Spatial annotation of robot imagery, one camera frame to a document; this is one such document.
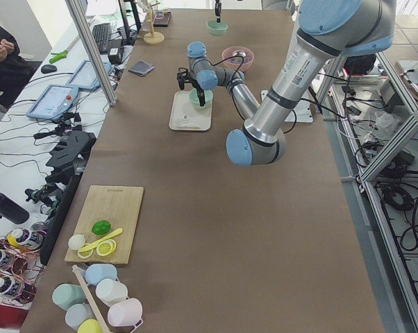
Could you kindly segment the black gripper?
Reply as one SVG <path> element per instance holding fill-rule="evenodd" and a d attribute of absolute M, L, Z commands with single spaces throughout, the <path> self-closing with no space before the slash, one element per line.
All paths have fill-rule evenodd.
<path fill-rule="evenodd" d="M 215 18 L 216 22 L 221 22 L 221 0 L 215 0 Z M 189 69 L 184 67 L 179 67 L 178 72 L 176 74 L 176 79 L 178 82 L 178 86 L 180 90 L 184 90 L 185 84 L 191 84 L 193 88 L 196 88 L 197 91 L 197 97 L 199 100 L 199 105 L 203 107 L 206 104 L 206 97 L 205 92 L 202 88 L 202 86 L 198 83 L 197 79 L 192 76 L 192 74 L 189 72 Z"/>

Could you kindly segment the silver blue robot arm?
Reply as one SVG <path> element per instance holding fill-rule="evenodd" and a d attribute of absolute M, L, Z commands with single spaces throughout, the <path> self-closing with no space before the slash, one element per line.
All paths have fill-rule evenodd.
<path fill-rule="evenodd" d="M 226 138 L 230 161 L 242 167 L 271 164 L 285 152 L 284 120 L 325 62 L 388 49 L 395 17 L 395 1 L 302 1 L 296 44 L 261 102 L 252 95 L 240 71 L 216 67 L 209 61 L 202 42 L 188 45 L 189 67 L 179 68 L 178 86 L 191 84 L 200 105 L 205 104 L 206 90 L 225 87 L 244 117 L 242 128 L 232 130 Z"/>

